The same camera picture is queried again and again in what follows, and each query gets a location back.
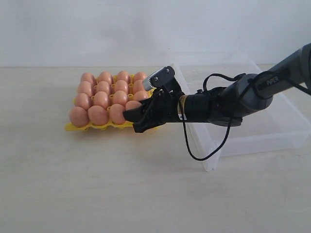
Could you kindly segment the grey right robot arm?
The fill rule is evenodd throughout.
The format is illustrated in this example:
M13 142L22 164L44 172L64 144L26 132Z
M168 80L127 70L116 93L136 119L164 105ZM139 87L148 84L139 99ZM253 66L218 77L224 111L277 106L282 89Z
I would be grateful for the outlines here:
M202 89L186 95L175 78L171 66L163 67L143 81L145 90L154 89L152 96L140 106L126 110L123 116L133 123L135 132L142 133L165 123L194 122L237 127L245 116L270 106L273 96L296 87L311 92L311 46L307 44L260 74L242 73L234 78L217 73L231 81L228 87Z

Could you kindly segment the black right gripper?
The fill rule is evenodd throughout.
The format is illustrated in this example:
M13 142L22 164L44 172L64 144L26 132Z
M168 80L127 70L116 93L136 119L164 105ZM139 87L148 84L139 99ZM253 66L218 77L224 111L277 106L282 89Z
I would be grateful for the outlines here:
M183 92L159 91L152 98L139 101L141 106L124 111L127 121L133 122L136 133L156 128L166 123L210 123L217 126L240 126L241 117L232 116L230 110L222 109L218 91L197 92L185 95Z

